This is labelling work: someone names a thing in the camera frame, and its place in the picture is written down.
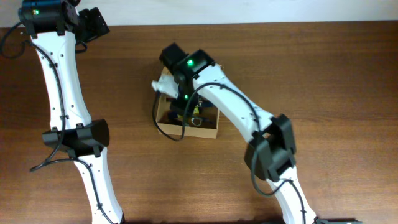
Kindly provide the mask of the yellow highlighter with dark cap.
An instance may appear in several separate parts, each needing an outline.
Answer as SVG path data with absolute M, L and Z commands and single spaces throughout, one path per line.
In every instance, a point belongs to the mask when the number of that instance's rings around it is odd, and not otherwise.
M 176 107 L 171 107 L 170 111 L 167 113 L 167 118 L 170 121 L 182 121 L 183 119 L 183 114 L 184 114 L 184 109 L 183 108 L 176 108 Z M 200 114 L 200 109 L 199 107 L 194 107 L 194 109 L 189 109 L 187 111 L 187 119 L 191 118 L 193 116 L 196 116 Z

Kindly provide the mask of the yellow tape roll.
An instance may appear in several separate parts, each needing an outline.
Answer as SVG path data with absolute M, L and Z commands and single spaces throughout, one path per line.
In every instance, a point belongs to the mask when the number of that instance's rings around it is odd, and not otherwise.
M 203 119 L 202 119 L 202 118 L 198 118 L 198 117 L 192 117 L 192 118 L 191 118 L 191 123 L 192 123 L 194 126 L 196 126 L 196 127 L 201 126 L 202 122 L 203 122 Z

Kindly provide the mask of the brown cardboard box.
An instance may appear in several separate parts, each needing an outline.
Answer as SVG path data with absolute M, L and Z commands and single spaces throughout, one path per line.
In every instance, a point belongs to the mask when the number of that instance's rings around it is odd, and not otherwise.
M 172 75 L 167 68 L 163 68 L 161 74 Z M 211 108 L 199 107 L 200 114 L 196 116 L 208 118 L 214 123 L 202 123 L 201 126 L 196 127 L 191 123 L 190 118 L 186 118 L 186 120 L 182 119 L 182 121 L 170 121 L 167 118 L 167 113 L 170 111 L 170 105 L 173 100 L 176 100 L 176 98 L 171 98 L 160 92 L 155 92 L 155 100 L 152 105 L 152 119 L 159 133 L 174 139 L 180 139 L 182 136 L 210 139 L 215 139 L 217 137 L 220 111 L 216 106 L 213 105 Z M 207 99 L 199 96 L 198 101 L 199 100 Z

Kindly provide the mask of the blue whiteboard marker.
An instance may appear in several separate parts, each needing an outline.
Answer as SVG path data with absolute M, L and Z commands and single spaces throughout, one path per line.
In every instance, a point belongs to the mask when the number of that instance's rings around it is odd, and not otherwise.
M 208 100 L 199 100 L 198 101 L 198 107 L 211 108 L 211 107 L 213 107 L 213 103 L 208 101 Z

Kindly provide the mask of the black ballpoint pen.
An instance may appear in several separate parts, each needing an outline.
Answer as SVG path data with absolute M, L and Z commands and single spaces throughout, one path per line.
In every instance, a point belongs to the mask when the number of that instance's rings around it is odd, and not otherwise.
M 194 116 L 190 118 L 191 123 L 193 125 L 201 125 L 202 123 L 208 123 L 208 124 L 213 124 L 214 122 L 209 120 L 208 118 L 204 118 L 204 117 L 199 117 L 199 116 Z

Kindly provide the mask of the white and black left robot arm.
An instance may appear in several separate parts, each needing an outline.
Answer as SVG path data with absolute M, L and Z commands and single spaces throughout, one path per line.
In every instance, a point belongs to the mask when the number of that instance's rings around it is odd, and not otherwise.
M 72 162 L 86 189 L 93 223 L 124 223 L 108 170 L 108 124 L 93 120 L 85 105 L 76 67 L 78 45 L 109 33 L 97 7 L 78 10 L 78 1 L 26 0 L 18 15 L 41 62 L 50 103 L 50 129 L 43 133 L 51 154 L 31 168 Z

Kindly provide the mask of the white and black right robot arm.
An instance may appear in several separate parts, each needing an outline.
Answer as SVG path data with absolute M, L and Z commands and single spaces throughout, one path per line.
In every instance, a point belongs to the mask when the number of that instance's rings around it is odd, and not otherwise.
M 247 143 L 244 161 L 258 194 L 276 197 L 285 223 L 315 223 L 317 216 L 298 180 L 291 120 L 256 105 L 202 49 L 188 54 L 172 43 L 162 50 L 159 59 L 178 86 L 174 96 L 183 117 L 193 110 L 199 97 L 217 107 Z

